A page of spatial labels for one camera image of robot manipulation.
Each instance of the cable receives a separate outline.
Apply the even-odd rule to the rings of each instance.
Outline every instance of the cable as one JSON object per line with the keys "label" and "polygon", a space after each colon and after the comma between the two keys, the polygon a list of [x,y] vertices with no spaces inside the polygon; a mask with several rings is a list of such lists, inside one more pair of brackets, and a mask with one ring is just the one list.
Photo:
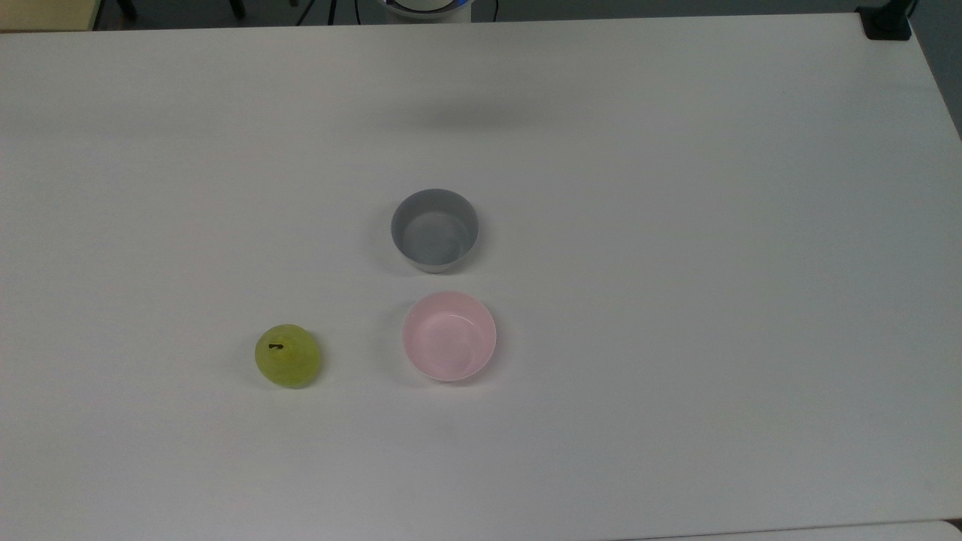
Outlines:
{"label": "cable", "polygon": [[334,26],[334,13],[338,10],[338,0],[331,0],[331,8],[327,10],[327,26]]}
{"label": "cable", "polygon": [[307,16],[307,12],[311,10],[311,7],[313,5],[314,5],[314,0],[311,0],[310,2],[307,3],[307,8],[304,8],[304,13],[302,13],[300,18],[297,19],[297,22],[294,23],[294,26],[300,26],[300,23],[304,22],[304,17]]}

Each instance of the floor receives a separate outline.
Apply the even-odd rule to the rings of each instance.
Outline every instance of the floor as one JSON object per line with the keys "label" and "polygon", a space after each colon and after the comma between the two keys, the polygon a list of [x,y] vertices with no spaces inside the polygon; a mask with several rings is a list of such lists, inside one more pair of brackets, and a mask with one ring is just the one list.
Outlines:
{"label": "floor", "polygon": [[[378,0],[356,0],[364,24],[383,24]],[[660,17],[761,13],[851,13],[883,0],[475,0],[475,22],[585,18]],[[115,0],[104,0],[96,30],[217,28],[243,26],[357,24],[351,0],[243,0],[247,15],[234,17],[228,0],[133,0],[139,16],[125,20]],[[962,134],[962,1],[920,0],[912,24]]]}

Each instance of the bowl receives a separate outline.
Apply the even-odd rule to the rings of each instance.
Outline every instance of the bowl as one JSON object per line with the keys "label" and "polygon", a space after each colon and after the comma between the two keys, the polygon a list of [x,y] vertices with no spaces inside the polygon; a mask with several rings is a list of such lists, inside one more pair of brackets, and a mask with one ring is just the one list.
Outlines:
{"label": "bowl", "polygon": [[418,370],[439,381],[457,381],[488,364],[497,330],[480,300],[445,291],[415,303],[404,319],[401,339]]}

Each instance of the white table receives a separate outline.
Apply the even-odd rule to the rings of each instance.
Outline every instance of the white table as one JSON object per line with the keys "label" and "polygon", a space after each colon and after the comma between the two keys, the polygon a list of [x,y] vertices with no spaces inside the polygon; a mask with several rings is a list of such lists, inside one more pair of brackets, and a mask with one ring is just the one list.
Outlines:
{"label": "white table", "polygon": [[[962,144],[854,14],[0,37],[0,537],[962,515]],[[477,207],[463,271],[393,206]],[[436,384],[408,307],[486,302]],[[327,367],[277,388],[258,336]]]}

